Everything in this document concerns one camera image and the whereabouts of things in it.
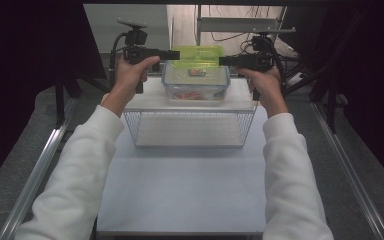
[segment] hand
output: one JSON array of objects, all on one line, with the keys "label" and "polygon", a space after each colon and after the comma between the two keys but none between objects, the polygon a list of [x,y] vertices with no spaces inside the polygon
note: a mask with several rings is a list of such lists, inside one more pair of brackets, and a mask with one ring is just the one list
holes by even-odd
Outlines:
[{"label": "hand", "polygon": [[261,105],[267,110],[269,118],[279,113],[288,112],[280,91],[280,74],[276,67],[265,73],[238,67],[235,70],[251,80],[252,85],[260,93],[259,100]]},{"label": "hand", "polygon": [[117,116],[121,116],[124,107],[135,96],[135,88],[139,81],[147,80],[146,69],[160,61],[159,57],[149,57],[142,62],[130,65],[123,58],[117,63],[116,82],[111,92],[101,103]]}]

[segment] green lid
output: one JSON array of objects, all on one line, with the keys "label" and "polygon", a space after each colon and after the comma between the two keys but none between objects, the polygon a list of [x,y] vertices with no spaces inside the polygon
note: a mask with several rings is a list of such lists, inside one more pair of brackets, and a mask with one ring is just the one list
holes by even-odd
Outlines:
[{"label": "green lid", "polygon": [[224,56],[220,46],[178,46],[173,50],[180,51],[180,60],[172,61],[176,68],[218,68],[219,57]]}]

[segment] gray floor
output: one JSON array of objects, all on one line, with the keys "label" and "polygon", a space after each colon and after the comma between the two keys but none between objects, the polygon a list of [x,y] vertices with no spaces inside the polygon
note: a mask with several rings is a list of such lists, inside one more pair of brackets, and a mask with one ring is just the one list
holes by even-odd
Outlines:
[{"label": "gray floor", "polygon": [[[282,44],[280,42],[277,46],[284,48]],[[108,66],[106,58],[106,56],[103,57],[104,66]],[[83,81],[79,81],[79,83],[83,94],[75,109],[76,114],[69,126],[70,130],[86,121],[103,95],[102,92]],[[308,101],[307,96],[310,89],[311,85],[289,95],[287,103],[290,112],[295,117],[298,130],[307,139],[309,155],[313,162],[329,226],[335,239],[376,239]],[[55,118],[55,95],[53,88],[50,88],[37,96],[35,112],[0,169],[0,230],[55,126]],[[348,124],[340,108],[337,109],[335,123],[338,138],[384,220],[383,167]],[[58,157],[59,152],[55,155],[48,173],[52,170]],[[123,237],[120,239],[156,238]]]}]

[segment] white table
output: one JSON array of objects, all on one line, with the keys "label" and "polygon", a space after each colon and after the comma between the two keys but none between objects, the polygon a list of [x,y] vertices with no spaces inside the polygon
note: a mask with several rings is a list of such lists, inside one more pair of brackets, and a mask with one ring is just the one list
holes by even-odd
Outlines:
[{"label": "white table", "polygon": [[262,234],[266,120],[258,107],[242,149],[137,149],[126,127],[110,165],[98,233]]}]

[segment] wall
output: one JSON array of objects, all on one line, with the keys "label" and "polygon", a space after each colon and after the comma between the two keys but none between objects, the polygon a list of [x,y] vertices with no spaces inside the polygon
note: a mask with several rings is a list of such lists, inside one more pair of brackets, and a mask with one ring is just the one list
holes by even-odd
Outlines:
[{"label": "wall", "polygon": [[146,47],[170,48],[166,5],[84,4],[83,7],[100,53],[110,53],[117,35],[131,29],[118,23],[119,18],[148,25],[144,30],[148,33]]}]

